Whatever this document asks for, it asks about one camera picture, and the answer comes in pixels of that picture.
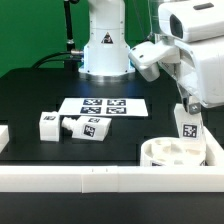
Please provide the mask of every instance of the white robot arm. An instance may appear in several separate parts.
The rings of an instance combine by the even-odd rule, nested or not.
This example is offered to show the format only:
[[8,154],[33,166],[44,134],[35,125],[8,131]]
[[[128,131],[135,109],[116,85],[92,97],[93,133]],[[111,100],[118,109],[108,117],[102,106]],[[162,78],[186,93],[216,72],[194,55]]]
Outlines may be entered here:
[[158,62],[176,80],[182,97],[194,96],[206,108],[224,105],[224,2],[157,0],[150,4],[158,8],[151,11],[155,44],[146,42],[131,50],[135,67],[152,81],[159,77],[158,70],[148,70]]
[[133,74],[125,42],[125,4],[123,0],[88,0],[90,39],[84,48],[82,77],[97,81],[119,80]]

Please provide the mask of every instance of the white border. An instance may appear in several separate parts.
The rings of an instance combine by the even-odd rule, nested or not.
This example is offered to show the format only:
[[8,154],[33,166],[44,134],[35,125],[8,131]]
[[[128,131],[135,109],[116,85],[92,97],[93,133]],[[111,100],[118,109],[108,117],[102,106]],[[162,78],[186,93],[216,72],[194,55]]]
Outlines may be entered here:
[[210,166],[0,166],[0,192],[224,192],[224,152],[204,130]]

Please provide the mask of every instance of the black cable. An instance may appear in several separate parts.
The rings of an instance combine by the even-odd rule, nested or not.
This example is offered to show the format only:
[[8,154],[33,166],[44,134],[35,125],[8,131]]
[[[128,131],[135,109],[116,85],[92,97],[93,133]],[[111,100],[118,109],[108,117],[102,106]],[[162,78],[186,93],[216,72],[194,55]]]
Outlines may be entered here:
[[43,61],[46,61],[47,59],[54,58],[54,57],[61,56],[61,55],[66,55],[66,54],[71,55],[71,52],[70,51],[63,51],[63,52],[58,52],[58,53],[50,54],[50,55],[48,55],[46,57],[41,58],[39,61],[37,61],[35,64],[33,64],[31,66],[31,68],[36,68],[36,66],[38,66],[39,64],[41,64]]
[[39,68],[41,65],[48,63],[48,62],[55,62],[55,61],[75,61],[75,62],[81,62],[81,59],[79,58],[71,58],[71,59],[49,59],[49,60],[45,60],[42,61],[41,63],[37,64],[34,68]]

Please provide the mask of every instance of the marker sheet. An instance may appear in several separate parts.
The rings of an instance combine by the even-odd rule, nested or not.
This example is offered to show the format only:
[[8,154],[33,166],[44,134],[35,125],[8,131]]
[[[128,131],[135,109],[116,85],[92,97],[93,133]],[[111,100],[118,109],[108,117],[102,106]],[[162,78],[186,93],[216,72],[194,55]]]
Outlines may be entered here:
[[65,98],[60,115],[148,116],[144,99]]

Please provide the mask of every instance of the black tabletop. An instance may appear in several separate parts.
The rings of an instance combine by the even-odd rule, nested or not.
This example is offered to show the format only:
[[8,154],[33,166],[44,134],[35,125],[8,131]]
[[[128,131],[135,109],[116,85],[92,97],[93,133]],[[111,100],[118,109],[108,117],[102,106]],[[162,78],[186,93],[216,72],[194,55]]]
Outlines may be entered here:
[[[145,99],[148,117],[112,117],[103,142],[71,138],[41,142],[39,120],[58,111],[67,97]],[[141,144],[177,137],[173,109],[180,102],[175,82],[164,72],[152,83],[99,85],[62,69],[16,69],[0,79],[0,124],[10,142],[1,165],[139,165]],[[204,109],[205,126],[224,144],[224,109]],[[223,223],[223,193],[0,193],[0,223]]]

